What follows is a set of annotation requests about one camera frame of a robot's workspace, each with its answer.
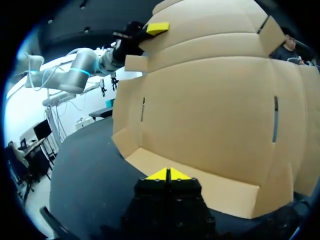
table surface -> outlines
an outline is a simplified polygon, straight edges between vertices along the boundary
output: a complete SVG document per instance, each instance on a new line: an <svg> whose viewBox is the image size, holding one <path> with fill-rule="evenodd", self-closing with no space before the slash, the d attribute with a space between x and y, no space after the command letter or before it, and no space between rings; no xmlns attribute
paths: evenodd
<svg viewBox="0 0 320 240"><path fill-rule="evenodd" d="M100 109L98 111L94 111L94 112L89 113L89 116L93 117L93 118L101 117L104 113L112 111L112 109L113 109L113 107L106 107L106 108Z"/></svg>
<svg viewBox="0 0 320 240"><path fill-rule="evenodd" d="M42 138L41 140L35 141L33 142L27 149L28 151L24 154L24 156L29 155L33 150L35 150L37 147L39 147L44 140L46 140L45 138Z"/></svg>
<svg viewBox="0 0 320 240"><path fill-rule="evenodd" d="M50 211L82 240L90 239L90 234L99 234L102 225L119 229L120 217L133 197L134 185L145 177L122 158L111 139L112 131L111 117L76 131L62 143L55 160ZM211 211L219 233L236 235L268 217L248 220Z"/></svg>

cardboard wall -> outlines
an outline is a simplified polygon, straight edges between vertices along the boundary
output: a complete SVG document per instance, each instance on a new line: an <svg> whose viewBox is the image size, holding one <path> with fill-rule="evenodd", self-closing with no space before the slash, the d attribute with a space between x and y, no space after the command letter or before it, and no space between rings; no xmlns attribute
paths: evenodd
<svg viewBox="0 0 320 240"><path fill-rule="evenodd" d="M275 20L253 0L167 0L153 14L149 23L170 29L141 44L148 57L127 57L126 70L148 74L122 82L114 104L126 160L146 175L196 177L210 208L242 218L284 206L293 190L310 194L319 73L269 59L285 39Z"/></svg>

computer monitor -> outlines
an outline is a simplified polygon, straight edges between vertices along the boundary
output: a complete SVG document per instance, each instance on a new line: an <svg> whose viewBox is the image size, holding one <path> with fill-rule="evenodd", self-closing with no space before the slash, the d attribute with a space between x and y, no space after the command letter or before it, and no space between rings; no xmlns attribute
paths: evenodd
<svg viewBox="0 0 320 240"><path fill-rule="evenodd" d="M36 125L33 130L38 140L48 137L52 132L47 119Z"/></svg>
<svg viewBox="0 0 320 240"><path fill-rule="evenodd" d="M22 141L20 142L20 147L21 147L21 150L27 149L27 142L25 138L22 139Z"/></svg>

ceiling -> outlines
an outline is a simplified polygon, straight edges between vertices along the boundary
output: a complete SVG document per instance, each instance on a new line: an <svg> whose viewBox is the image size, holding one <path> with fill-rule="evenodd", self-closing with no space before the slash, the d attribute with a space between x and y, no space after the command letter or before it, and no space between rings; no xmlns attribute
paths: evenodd
<svg viewBox="0 0 320 240"><path fill-rule="evenodd" d="M73 0L40 24L40 52L49 62L75 48L95 49L110 44L114 41L113 30L122 30L131 21L146 23L160 2L162 0Z"/></svg>

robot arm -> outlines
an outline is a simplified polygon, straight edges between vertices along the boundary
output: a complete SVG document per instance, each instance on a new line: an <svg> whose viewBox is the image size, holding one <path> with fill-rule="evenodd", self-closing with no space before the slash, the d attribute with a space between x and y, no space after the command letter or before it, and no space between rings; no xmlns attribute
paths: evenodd
<svg viewBox="0 0 320 240"><path fill-rule="evenodd" d="M70 94L81 94L84 92L90 76L111 74L112 87L115 90L118 83L115 71L125 65L126 55L142 55L143 51L139 48L139 44L146 39L154 38L157 34L163 33L169 28L157 30L154 34L150 29L154 31L155 28L149 27L149 25L144 27L144 24L134 21L130 22L124 31L113 32L113 35L117 38L116 44L114 47L107 48L101 57L90 48L78 49L69 71L63 71L59 68L59 65L39 71L41 64L32 64L35 56L26 55L28 64L25 71L28 74L24 86L26 88L57 89Z"/></svg>

